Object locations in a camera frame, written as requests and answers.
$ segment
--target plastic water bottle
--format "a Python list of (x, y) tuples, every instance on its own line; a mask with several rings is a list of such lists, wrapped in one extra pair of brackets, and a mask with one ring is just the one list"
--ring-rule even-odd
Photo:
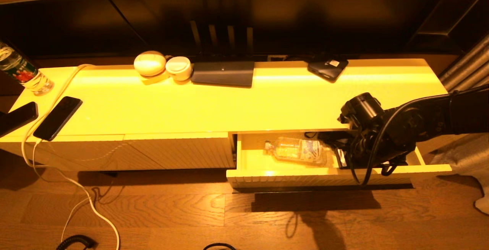
[(54, 83), (26, 61), (18, 52), (0, 42), (0, 70), (15, 79), (35, 95), (49, 92)]
[(319, 140), (279, 137), (275, 142), (266, 141), (265, 150), (279, 161), (325, 165), (327, 147)]

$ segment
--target white round container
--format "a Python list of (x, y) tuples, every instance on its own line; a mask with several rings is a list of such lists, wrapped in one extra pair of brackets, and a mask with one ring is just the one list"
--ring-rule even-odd
[(134, 69), (143, 76), (155, 76), (165, 71), (166, 59), (157, 51), (146, 51), (134, 59)]
[(187, 57), (173, 57), (166, 62), (166, 71), (176, 81), (185, 81), (192, 74), (192, 64)]

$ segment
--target charging cable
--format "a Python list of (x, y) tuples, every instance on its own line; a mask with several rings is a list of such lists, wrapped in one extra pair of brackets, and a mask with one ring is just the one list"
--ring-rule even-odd
[(53, 101), (51, 102), (50, 106), (48, 107), (46, 113), (37, 119), (37, 121), (35, 121), (35, 123), (33, 123), (33, 125), (28, 128), (28, 130), (26, 131), (24, 137), (23, 137), (23, 140), (22, 140), (22, 143), (21, 143), (21, 151), (22, 151), (22, 156), (24, 158), (24, 161), (26, 162), (26, 164), (30, 167), (32, 167), (35, 171), (35, 173), (39, 176), (39, 178), (41, 178), (42, 180), (46, 181), (46, 182), (52, 182), (52, 181), (49, 181), (49, 180), (46, 180), (44, 179), (36, 170), (36, 168), (53, 168), (55, 170), (57, 170), (60, 175), (65, 179), (67, 180), (67, 182), (71, 182), (73, 184), (75, 184), (76, 186), (80, 187), (80, 189), (82, 189), (86, 194), (87, 194), (87, 198), (85, 198), (83, 201), (81, 201), (80, 203), (78, 203), (77, 205), (75, 205), (75, 207), (71, 210), (71, 213), (70, 213), (70, 216), (68, 217), (68, 220), (66, 221), (66, 224), (65, 224), (65, 227), (63, 228), (63, 233), (61, 234), (61, 242), (63, 242), (63, 236), (65, 234), (65, 230), (66, 230), (66, 227), (68, 226), (68, 222), (70, 221), (71, 219), (71, 216), (73, 215), (73, 212), (75, 211), (75, 209), (81, 205), (82, 203), (84, 203), (86, 200), (89, 201), (90, 203), (90, 206), (93, 210), (93, 212), (98, 216), (100, 217), (101, 219), (103, 219), (105, 222), (107, 222), (110, 227), (112, 227), (112, 229), (114, 230), (115, 232), (115, 236), (117, 238), (117, 246), (116, 246), (116, 250), (119, 250), (119, 246), (120, 246), (120, 238), (119, 238), (119, 232), (117, 231), (117, 228), (115, 227), (115, 225), (109, 220), (107, 219), (106, 217), (104, 217), (103, 215), (101, 215), (95, 208), (95, 206), (93, 205), (93, 200), (90, 196), (90, 193), (89, 191), (87, 191), (87, 189), (84, 188), (84, 186), (82, 186), (82, 184), (79, 184), (78, 182), (76, 182), (75, 180), (72, 180), (70, 179), (69, 177), (67, 177), (60, 169), (56, 168), (56, 167), (53, 167), (53, 166), (48, 166), (48, 165), (36, 165), (36, 160), (35, 160), (35, 154), (36, 154), (36, 148), (39, 144), (41, 144), (42, 142), (42, 139), (39, 139), (35, 142), (34, 144), (34, 147), (32, 149), (32, 163), (29, 161), (29, 159), (27, 158), (27, 154), (26, 154), (26, 142), (28, 140), (28, 138), (30, 137), (30, 135), (33, 133), (33, 131), (35, 130), (35, 128), (37, 128), (38, 124), (41, 123), (44, 118), (47, 116), (47, 114), (49, 114), (49, 112), (51, 112), (51, 110), (54, 108), (54, 105), (56, 105), (56, 103), (58, 102), (59, 98), (61, 97), (61, 95), (63, 95), (63, 93), (65, 92), (66, 88), (68, 87), (68, 85), (71, 83), (71, 81), (73, 80), (73, 78), (76, 76), (76, 74), (78, 72), (80, 72), (80, 70), (84, 69), (85, 67), (87, 66), (93, 66), (91, 64), (82, 64), (82, 65), (79, 65), (75, 71), (72, 72), (72, 74), (68, 77), (68, 79), (65, 81), (65, 83), (63, 84), (63, 86), (61, 87), (61, 90), (58, 92), (58, 94), (56, 95), (56, 97), (53, 99)]

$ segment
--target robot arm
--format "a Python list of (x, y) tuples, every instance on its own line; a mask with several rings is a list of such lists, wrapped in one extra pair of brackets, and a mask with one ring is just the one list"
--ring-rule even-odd
[(389, 161), (391, 170), (383, 174), (392, 173), (405, 163), (405, 155), (414, 151), (416, 142), (439, 135), (488, 132), (489, 85), (420, 98), (387, 110), (366, 92), (346, 102), (338, 120), (357, 131), (342, 149), (356, 180), (354, 168), (367, 168), (362, 182), (366, 185), (372, 167)]

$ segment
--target drawer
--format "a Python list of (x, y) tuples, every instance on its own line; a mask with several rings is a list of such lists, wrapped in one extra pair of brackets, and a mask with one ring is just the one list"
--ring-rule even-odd
[[(355, 185), (349, 169), (338, 167), (334, 153), (325, 166), (316, 167), (278, 161), (264, 152), (264, 142), (280, 136), (302, 137), (303, 133), (255, 133), (238, 135), (236, 170), (227, 170), (233, 188)], [(369, 184), (406, 184), (411, 177), (429, 177), (451, 172), (448, 164), (426, 165), (418, 149), (407, 156), (409, 166), (398, 166), (388, 177), (374, 169)], [(365, 169), (356, 170), (363, 179)]]

